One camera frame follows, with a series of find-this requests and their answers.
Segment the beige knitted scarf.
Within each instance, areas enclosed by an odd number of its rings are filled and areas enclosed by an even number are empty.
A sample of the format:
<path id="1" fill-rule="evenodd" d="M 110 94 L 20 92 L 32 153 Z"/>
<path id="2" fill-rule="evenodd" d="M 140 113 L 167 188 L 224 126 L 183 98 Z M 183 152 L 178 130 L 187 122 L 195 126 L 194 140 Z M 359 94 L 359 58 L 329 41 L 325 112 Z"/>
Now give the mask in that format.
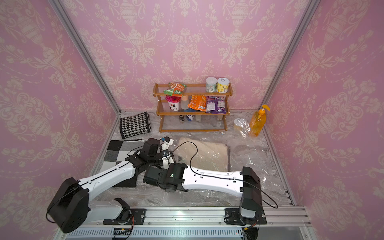
<path id="1" fill-rule="evenodd" d="M 194 168 L 226 172 L 230 169 L 230 148 L 225 144 L 203 142 L 190 138 L 180 138 L 179 144 L 183 144 L 175 150 L 174 160 L 178 163 L 190 164 L 193 157 L 192 166 Z"/>

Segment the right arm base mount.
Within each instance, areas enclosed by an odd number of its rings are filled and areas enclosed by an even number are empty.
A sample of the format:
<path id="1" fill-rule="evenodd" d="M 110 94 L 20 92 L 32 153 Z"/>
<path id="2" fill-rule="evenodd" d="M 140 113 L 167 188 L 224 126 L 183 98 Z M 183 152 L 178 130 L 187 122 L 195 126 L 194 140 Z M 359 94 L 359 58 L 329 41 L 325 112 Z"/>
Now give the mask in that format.
<path id="1" fill-rule="evenodd" d="M 228 225 L 246 226 L 246 225 L 266 225 L 266 215 L 264 211 L 255 212 L 245 210 L 244 208 L 226 208 L 224 222 Z"/>

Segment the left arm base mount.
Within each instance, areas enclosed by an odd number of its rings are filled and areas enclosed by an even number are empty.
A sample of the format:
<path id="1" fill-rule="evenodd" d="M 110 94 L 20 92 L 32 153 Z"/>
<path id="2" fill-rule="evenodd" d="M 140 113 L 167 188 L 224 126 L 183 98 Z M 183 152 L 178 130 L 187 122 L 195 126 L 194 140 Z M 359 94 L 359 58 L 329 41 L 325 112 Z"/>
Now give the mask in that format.
<path id="1" fill-rule="evenodd" d="M 131 208 L 123 199 L 114 198 L 114 201 L 122 207 L 119 215 L 114 219 L 104 219 L 103 225 L 143 225 L 146 217 L 146 209 Z"/>

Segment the black white houndstooth scarf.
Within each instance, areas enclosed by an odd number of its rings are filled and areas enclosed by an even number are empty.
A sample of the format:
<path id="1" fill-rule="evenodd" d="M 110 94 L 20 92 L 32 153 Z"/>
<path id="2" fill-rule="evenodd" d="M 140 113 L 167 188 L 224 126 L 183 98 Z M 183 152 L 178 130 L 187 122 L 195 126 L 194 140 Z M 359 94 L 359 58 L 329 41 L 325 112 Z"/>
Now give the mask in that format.
<path id="1" fill-rule="evenodd" d="M 152 131 L 150 116 L 143 112 L 120 119 L 120 134 L 123 140 Z"/>

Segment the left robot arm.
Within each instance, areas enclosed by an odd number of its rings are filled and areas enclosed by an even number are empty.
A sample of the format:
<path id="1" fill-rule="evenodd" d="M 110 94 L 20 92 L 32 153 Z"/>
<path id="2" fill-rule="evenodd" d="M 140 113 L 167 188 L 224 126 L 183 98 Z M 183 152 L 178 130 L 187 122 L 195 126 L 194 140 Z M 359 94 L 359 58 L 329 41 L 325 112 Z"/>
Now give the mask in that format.
<path id="1" fill-rule="evenodd" d="M 99 220 L 133 226 L 131 208 L 121 198 L 106 203 L 92 203 L 92 200 L 123 181 L 136 180 L 149 167 L 161 170 L 168 164 L 168 148 L 173 143 L 169 137 L 159 140 L 150 138 L 141 147 L 128 151 L 122 162 L 103 172 L 81 180 L 73 177 L 66 179 L 48 205 L 47 221 L 56 224 L 63 233 L 73 232 L 84 223 Z"/>

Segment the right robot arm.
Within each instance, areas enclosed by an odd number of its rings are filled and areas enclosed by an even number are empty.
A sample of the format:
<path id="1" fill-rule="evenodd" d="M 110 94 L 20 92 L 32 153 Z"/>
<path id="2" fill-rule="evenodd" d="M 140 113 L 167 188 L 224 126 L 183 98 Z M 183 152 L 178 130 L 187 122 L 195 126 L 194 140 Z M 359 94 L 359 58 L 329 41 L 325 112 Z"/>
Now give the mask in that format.
<path id="1" fill-rule="evenodd" d="M 261 180 L 250 167 L 235 172 L 215 172 L 173 163 L 168 169 L 148 168 L 143 182 L 169 193 L 209 190 L 230 194 L 240 199 L 239 219 L 234 221 L 228 216 L 230 224 L 244 226 L 267 223 Z"/>

